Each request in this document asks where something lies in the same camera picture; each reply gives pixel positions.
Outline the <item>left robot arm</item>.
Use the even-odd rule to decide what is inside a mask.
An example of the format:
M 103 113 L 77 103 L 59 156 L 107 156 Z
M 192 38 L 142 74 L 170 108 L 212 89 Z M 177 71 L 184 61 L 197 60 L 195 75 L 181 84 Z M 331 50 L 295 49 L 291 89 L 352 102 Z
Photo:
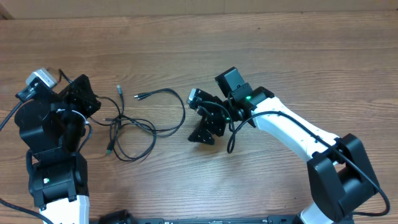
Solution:
M 93 132 L 87 119 L 101 106 L 89 78 L 80 75 L 60 93 L 34 78 L 16 98 L 23 103 L 14 121 L 29 147 L 34 205 L 51 223 L 88 223 L 88 168 L 80 151 Z

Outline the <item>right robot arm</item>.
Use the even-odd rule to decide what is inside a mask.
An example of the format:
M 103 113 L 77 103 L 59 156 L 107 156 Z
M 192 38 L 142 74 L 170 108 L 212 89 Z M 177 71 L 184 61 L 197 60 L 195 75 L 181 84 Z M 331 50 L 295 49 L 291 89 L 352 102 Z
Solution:
M 276 223 L 352 223 L 357 210 L 381 192 L 363 143 L 353 134 L 339 137 L 324 131 L 289 110 L 270 90 L 251 88 L 231 67 L 215 77 L 225 100 L 199 88 L 187 103 L 201 116 L 189 141 L 213 145 L 214 136 L 232 133 L 227 152 L 245 124 L 265 131 L 307 165 L 313 202 L 297 215 L 279 216 Z

